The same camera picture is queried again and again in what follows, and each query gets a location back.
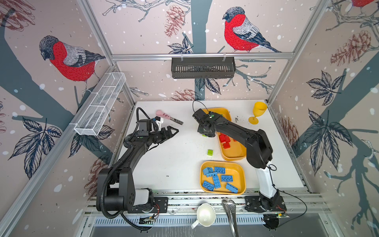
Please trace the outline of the blue roof-shaped brick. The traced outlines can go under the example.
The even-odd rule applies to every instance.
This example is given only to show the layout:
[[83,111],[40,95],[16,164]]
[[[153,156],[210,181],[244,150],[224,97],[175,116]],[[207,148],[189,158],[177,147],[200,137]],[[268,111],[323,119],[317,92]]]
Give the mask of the blue roof-shaped brick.
[[214,172],[213,168],[212,167],[206,167],[202,170],[203,174],[206,175],[208,173],[212,173]]

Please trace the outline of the blue brick bottom vertical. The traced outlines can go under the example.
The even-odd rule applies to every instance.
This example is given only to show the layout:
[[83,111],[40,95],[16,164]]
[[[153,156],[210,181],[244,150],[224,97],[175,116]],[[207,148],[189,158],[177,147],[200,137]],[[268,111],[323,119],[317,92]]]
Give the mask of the blue brick bottom vertical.
[[217,176],[217,175],[218,175],[217,172],[210,172],[210,173],[206,174],[206,177],[213,177],[213,176]]

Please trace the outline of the blue brick horizontal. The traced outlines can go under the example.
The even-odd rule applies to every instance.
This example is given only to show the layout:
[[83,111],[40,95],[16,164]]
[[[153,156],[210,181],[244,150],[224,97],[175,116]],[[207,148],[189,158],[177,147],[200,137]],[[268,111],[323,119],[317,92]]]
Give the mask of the blue brick horizontal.
[[215,188],[215,186],[213,184],[209,183],[208,181],[203,181],[202,187],[209,190],[209,191],[213,191]]

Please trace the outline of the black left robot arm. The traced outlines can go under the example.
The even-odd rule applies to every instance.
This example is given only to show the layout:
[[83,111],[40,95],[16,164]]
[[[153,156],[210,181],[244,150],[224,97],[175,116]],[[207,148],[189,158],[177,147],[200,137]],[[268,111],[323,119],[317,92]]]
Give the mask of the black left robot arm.
[[114,219],[125,212],[158,211],[152,189],[136,189],[133,171],[141,157],[173,138],[179,130],[171,126],[159,128],[157,122],[138,107],[136,127],[127,135],[123,145],[127,148],[110,168],[100,171],[97,179],[96,209],[106,218]]

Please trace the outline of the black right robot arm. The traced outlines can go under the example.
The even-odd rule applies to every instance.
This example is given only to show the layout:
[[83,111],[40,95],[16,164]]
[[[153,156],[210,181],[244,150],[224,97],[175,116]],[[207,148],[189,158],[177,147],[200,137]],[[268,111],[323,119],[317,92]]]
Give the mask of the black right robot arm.
[[198,122],[197,132],[207,137],[222,133],[236,140],[246,148],[246,160],[254,167],[259,181],[259,196],[246,202],[249,212],[264,213],[269,211],[286,212],[283,197],[275,187],[271,168],[273,167],[273,149],[266,133],[244,128],[215,112],[204,112],[199,109],[192,117]]

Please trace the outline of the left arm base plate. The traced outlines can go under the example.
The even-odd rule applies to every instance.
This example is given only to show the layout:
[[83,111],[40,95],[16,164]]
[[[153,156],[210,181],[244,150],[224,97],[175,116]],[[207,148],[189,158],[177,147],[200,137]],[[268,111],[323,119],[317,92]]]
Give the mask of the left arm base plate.
[[157,197],[154,198],[152,203],[147,203],[143,205],[134,206],[129,214],[161,214],[166,213],[168,208],[168,198],[167,197]]

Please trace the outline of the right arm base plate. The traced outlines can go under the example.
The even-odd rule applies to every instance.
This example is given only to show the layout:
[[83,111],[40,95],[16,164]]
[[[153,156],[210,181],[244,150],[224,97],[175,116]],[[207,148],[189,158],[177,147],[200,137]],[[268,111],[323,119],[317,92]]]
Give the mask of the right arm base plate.
[[282,196],[274,196],[267,198],[265,196],[246,196],[244,198],[246,206],[245,210],[254,213],[264,212],[286,212],[287,207]]

